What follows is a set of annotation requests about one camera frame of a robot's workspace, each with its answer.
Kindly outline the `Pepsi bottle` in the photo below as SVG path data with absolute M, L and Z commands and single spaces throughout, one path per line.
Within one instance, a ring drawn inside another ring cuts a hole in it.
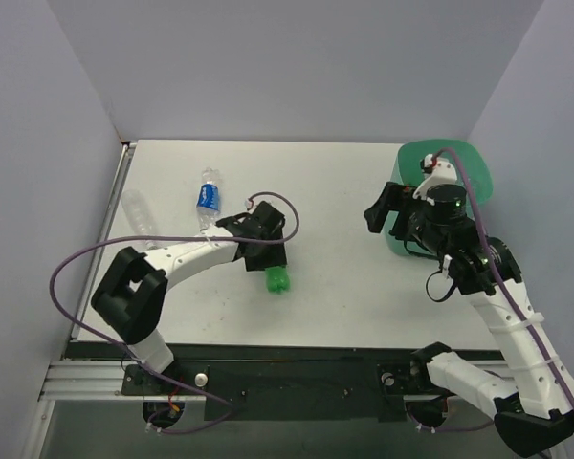
M 200 231 L 213 226 L 221 214 L 221 177 L 217 169 L 207 167 L 202 172 L 202 184 L 196 202 Z

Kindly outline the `green plastic bottle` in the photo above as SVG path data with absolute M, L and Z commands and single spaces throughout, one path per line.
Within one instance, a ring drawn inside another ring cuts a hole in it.
M 282 294 L 291 289 L 291 279 L 286 266 L 274 266 L 266 268 L 265 285 L 271 294 Z

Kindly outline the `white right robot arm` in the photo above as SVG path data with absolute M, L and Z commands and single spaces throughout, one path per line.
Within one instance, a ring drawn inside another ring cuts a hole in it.
M 433 186 L 418 199 L 412 187 L 388 182 L 364 219 L 378 233 L 396 213 L 390 235 L 415 243 L 437 262 L 451 289 L 483 319 L 512 376 L 505 381 L 436 342 L 414 353 L 410 384 L 467 401 L 493 420 L 511 451 L 530 457 L 574 434 L 574 378 L 543 330 L 544 317 L 532 307 L 516 259 L 467 215 L 466 198 L 460 185 Z

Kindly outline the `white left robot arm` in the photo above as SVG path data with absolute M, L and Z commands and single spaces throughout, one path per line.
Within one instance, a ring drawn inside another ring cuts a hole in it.
M 118 251 L 94 291 L 92 308 L 147 367 L 143 381 L 165 394 L 178 380 L 174 356 L 158 330 L 166 294 L 178 284 L 222 264 L 243 259 L 248 272 L 284 266 L 285 216 L 270 203 L 225 217 L 193 242 L 154 250 Z

